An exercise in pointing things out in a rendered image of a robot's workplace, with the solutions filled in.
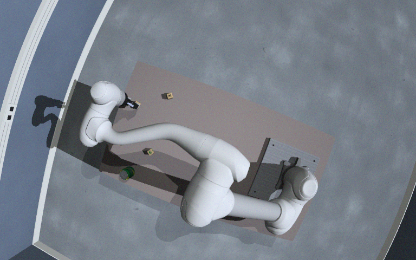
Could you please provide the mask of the green and yellow drink can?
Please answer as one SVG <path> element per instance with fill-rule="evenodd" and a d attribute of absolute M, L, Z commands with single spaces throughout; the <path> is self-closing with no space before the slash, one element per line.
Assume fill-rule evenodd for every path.
<path fill-rule="evenodd" d="M 129 167 L 122 169 L 119 173 L 119 176 L 121 179 L 127 180 L 130 177 L 134 176 L 134 174 L 135 174 L 134 168 L 129 166 Z"/>

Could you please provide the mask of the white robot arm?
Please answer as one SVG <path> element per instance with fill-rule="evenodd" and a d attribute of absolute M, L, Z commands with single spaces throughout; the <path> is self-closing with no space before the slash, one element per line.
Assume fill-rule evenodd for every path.
<path fill-rule="evenodd" d="M 181 217 L 188 224 L 203 227 L 212 220 L 233 216 L 264 220 L 269 232 L 282 235 L 293 226 L 305 203 L 316 194 L 317 180 L 308 171 L 309 167 L 301 167 L 301 158 L 294 164 L 283 162 L 275 186 L 282 192 L 279 197 L 267 201 L 229 189 L 234 181 L 240 182 L 246 177 L 250 162 L 238 149 L 220 138 L 174 123 L 115 131 L 108 118 L 113 108 L 121 106 L 125 100 L 125 92 L 119 89 L 108 81 L 92 85 L 91 102 L 79 129 L 80 142 L 93 147 L 103 141 L 128 145 L 164 139 L 179 145 L 200 162 L 180 206 Z"/>

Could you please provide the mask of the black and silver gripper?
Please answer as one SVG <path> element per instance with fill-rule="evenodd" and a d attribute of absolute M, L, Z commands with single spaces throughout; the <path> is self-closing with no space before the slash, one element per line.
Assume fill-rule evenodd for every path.
<path fill-rule="evenodd" d="M 130 100 L 131 98 L 128 97 L 126 93 L 125 93 L 125 96 L 126 96 L 125 97 L 125 101 L 124 101 L 124 103 L 121 106 L 127 105 L 127 106 L 130 106 L 133 109 L 137 109 L 139 107 L 140 104 L 137 103 L 137 105 L 136 105 L 135 102 L 133 102 L 133 101 Z"/>

